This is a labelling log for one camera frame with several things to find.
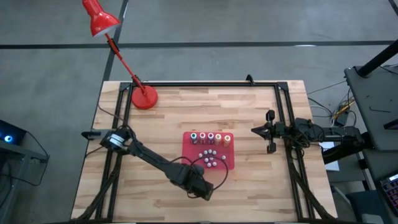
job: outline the red board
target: red board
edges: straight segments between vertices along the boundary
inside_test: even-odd
[[[191,140],[191,133],[196,133],[198,136],[198,142],[196,144],[192,143]],[[212,170],[212,169],[225,169],[225,165],[219,161],[218,159],[214,159],[212,162],[217,162],[217,166],[213,167],[211,166],[210,168],[207,167],[206,162],[204,161],[204,158],[210,158],[210,157],[217,157],[220,158],[222,156],[226,156],[226,159],[224,160],[226,165],[228,166],[229,170],[234,169],[235,167],[235,158],[234,158],[234,135],[232,133],[216,133],[214,132],[213,134],[220,134],[221,139],[224,139],[225,136],[230,136],[231,137],[231,142],[229,143],[229,146],[224,147],[223,141],[220,142],[219,145],[215,144],[209,144],[208,141],[205,141],[205,144],[200,144],[199,141],[199,134],[201,132],[185,132],[182,138],[182,156],[189,158],[191,161],[194,161],[195,159],[199,158],[199,153],[202,153],[205,150],[215,150],[217,154],[214,155],[204,155],[203,154],[203,159],[200,159],[197,161],[195,164],[203,166],[205,169]],[[182,162],[184,164],[190,164],[189,161],[186,159],[183,159]]]

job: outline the wooden tabletop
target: wooden tabletop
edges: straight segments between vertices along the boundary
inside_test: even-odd
[[[303,81],[287,82],[295,117],[311,119]],[[171,160],[181,156],[185,131],[231,132],[234,134],[235,168],[207,202],[200,198],[187,198],[187,194],[172,185],[163,172],[136,157],[124,156],[114,222],[296,221],[283,142],[275,140],[277,152],[266,154],[267,141],[250,132],[251,128],[266,122],[268,110],[275,110],[275,120],[279,120],[272,87],[156,89],[159,100],[154,108],[137,110],[132,105],[129,125],[136,132],[138,140]],[[118,90],[119,82],[104,82],[99,105],[113,113]],[[112,116],[97,110],[93,128],[109,129],[112,121]],[[99,140],[91,141],[88,152],[97,147]],[[83,213],[98,193],[105,157],[106,150],[101,149],[86,158],[72,218]],[[336,217],[319,147],[312,146],[305,150],[304,163],[312,192]],[[212,170],[205,172],[204,177],[218,185],[224,175],[223,170]],[[300,198],[306,214],[303,194],[300,194]],[[108,199],[104,203],[104,217],[108,210]]]

